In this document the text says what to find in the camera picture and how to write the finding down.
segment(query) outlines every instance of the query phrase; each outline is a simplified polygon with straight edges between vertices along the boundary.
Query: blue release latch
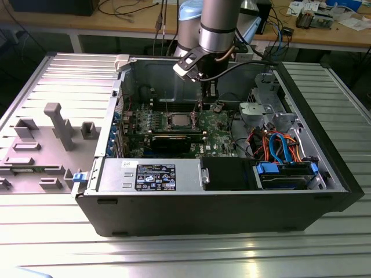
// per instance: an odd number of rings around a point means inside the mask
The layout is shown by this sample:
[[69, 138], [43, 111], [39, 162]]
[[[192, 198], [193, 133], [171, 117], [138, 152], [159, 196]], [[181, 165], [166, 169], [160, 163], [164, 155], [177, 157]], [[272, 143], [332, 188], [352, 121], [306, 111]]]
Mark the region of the blue release latch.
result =
[[258, 174], [274, 174], [274, 173], [279, 173], [279, 168], [277, 164], [274, 163], [259, 163], [256, 166]]
[[315, 174], [318, 173], [318, 167], [317, 167], [316, 164], [312, 163], [312, 164], [311, 164], [311, 168], [312, 168], [312, 170], [313, 170], [313, 172], [314, 172]]
[[72, 177], [72, 180], [74, 182], [88, 182], [89, 172], [75, 173], [74, 176]]

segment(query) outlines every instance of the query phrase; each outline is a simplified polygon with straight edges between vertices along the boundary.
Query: desk clutter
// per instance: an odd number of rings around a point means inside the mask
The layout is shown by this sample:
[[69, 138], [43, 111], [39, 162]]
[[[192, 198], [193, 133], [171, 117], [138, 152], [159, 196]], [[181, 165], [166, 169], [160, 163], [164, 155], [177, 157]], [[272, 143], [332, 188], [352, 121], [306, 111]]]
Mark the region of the desk clutter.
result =
[[287, 14], [297, 16], [297, 28], [331, 28], [334, 21], [360, 31], [371, 28], [370, 15], [364, 15], [362, 19], [352, 17], [358, 14], [362, 1], [342, 0], [340, 4], [336, 0], [323, 1], [294, 1], [291, 2]]

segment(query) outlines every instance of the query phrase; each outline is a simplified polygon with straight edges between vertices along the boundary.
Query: metal bracket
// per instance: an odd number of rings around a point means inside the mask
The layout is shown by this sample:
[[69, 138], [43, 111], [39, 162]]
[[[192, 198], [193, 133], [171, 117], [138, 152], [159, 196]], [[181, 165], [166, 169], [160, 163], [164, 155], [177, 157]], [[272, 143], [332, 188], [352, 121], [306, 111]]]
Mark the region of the metal bracket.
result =
[[127, 54], [117, 55], [115, 60], [115, 70], [117, 72], [125, 70], [123, 67], [129, 64], [129, 57]]
[[203, 184], [208, 184], [210, 182], [209, 169], [205, 168], [201, 170], [201, 179]]
[[97, 182], [102, 171], [103, 158], [96, 158], [93, 162], [92, 171], [90, 172], [90, 177], [88, 181], [88, 190], [96, 191]]
[[195, 82], [199, 77], [199, 72], [194, 68], [203, 57], [210, 53], [203, 50], [202, 47], [195, 47], [185, 54], [173, 67], [178, 76], [184, 78], [186, 75]]

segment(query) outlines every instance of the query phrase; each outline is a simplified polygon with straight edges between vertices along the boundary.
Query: black computer case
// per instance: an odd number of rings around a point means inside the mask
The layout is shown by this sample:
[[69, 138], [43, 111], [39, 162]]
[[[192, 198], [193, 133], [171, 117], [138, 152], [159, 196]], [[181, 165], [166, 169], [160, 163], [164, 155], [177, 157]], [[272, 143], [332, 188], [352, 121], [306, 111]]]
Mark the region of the black computer case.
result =
[[99, 0], [9, 0], [15, 12], [62, 13], [91, 16]]

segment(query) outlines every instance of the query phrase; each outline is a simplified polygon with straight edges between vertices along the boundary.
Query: white label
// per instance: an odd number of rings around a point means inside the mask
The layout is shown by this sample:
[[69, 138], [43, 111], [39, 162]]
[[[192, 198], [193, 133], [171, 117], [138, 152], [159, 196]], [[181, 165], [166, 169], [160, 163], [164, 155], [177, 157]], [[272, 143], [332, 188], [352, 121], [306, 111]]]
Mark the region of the white label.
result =
[[33, 169], [12, 169], [13, 172], [33, 172]]
[[128, 161], [128, 160], [124, 160], [122, 163], [121, 163], [121, 168], [135, 168], [137, 167], [138, 165], [138, 161]]

